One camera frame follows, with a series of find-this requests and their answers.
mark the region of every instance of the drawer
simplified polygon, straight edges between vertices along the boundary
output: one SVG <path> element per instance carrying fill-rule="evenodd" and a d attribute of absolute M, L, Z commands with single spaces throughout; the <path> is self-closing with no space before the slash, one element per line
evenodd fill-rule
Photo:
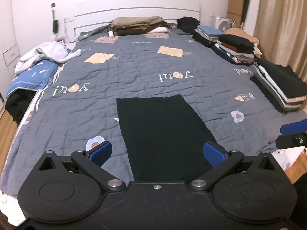
<path fill-rule="evenodd" d="M 11 76 L 13 76 L 14 74 L 15 74 L 15 67 L 16 67 L 16 65 L 17 65 L 17 63 L 18 63 L 18 61 L 19 61 L 19 55 L 18 56 L 16 56 L 16 59 L 14 59 L 10 64 L 9 64 L 9 66 L 7 67 L 8 69 L 9 69 L 9 73 L 10 73 L 10 75 Z"/>
<path fill-rule="evenodd" d="M 8 66 L 18 56 L 19 56 L 19 49 L 18 46 L 15 45 L 3 54 L 5 64 Z"/>

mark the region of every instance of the white cabinet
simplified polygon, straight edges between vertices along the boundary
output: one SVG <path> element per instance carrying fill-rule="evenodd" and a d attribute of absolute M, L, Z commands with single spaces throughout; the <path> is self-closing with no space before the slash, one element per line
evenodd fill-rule
<path fill-rule="evenodd" d="M 11 0 L 0 0 L 0 93 L 4 98 L 18 59 Z"/>

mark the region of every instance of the white headboard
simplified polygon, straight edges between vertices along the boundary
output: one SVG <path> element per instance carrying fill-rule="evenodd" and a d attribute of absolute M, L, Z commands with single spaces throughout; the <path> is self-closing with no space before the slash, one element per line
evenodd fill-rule
<path fill-rule="evenodd" d="M 75 36 L 107 25 L 116 17 L 161 16 L 165 21 L 201 17 L 199 0 L 88 0 L 75 3 Z"/>

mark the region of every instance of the bed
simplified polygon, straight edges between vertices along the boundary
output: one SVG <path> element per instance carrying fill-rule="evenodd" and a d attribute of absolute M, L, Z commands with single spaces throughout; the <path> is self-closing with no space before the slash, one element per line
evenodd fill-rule
<path fill-rule="evenodd" d="M 160 15 L 169 22 L 182 16 L 200 18 L 200 5 L 198 0 L 91 0 L 76 3 L 75 15 L 78 36 L 119 16 Z M 66 62 L 54 83 L 36 94 L 11 146 L 0 190 L 2 201 L 6 200 L 1 211 L 9 221 L 11 217 L 12 224 L 22 220 L 14 197 L 47 150 L 70 155 L 100 136 L 113 145 L 112 156 L 102 167 L 127 184 L 134 180 L 119 128 L 117 97 L 181 94 L 220 145 L 246 155 L 275 151 L 280 127 L 307 117 L 303 110 L 277 112 L 249 80 L 256 67 L 230 64 L 179 29 L 111 40 L 104 31 L 78 41 L 74 51 L 79 48 L 82 55 Z M 238 95 L 247 96 L 240 101 Z M 244 120 L 235 123 L 233 111 L 244 114 Z M 289 166 L 302 150 L 298 147 L 275 156 L 282 166 Z"/>

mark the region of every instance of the curtain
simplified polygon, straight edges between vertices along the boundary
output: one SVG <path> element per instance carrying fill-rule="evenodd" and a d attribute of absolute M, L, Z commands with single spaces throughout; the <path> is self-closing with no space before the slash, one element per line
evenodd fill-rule
<path fill-rule="evenodd" d="M 262 58 L 307 81 L 307 0 L 260 0 L 254 35 Z"/>

